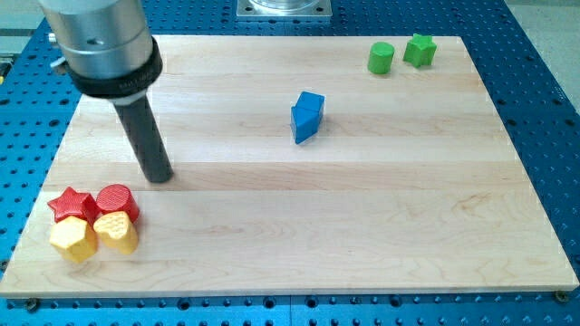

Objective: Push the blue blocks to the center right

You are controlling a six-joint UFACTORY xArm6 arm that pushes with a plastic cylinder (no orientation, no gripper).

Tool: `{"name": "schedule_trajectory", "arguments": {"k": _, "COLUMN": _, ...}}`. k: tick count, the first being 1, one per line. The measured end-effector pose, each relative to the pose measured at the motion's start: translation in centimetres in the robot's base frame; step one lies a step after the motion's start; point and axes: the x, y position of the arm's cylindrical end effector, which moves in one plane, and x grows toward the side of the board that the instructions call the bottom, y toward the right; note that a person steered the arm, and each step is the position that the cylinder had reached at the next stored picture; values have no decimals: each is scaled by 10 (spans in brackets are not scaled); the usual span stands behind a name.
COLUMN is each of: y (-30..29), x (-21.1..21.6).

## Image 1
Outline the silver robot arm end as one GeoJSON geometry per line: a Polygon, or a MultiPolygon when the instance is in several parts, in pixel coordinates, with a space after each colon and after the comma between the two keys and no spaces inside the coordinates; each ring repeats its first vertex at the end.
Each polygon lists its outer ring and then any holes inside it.
{"type": "Polygon", "coordinates": [[[129,104],[160,76],[162,60],[140,0],[40,0],[65,70],[83,94],[129,104]]]}

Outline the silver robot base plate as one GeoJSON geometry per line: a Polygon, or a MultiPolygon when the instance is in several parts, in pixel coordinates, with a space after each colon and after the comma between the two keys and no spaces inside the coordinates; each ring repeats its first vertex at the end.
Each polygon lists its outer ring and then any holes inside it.
{"type": "Polygon", "coordinates": [[[239,20],[327,20],[333,16],[331,0],[237,0],[239,20]]]}

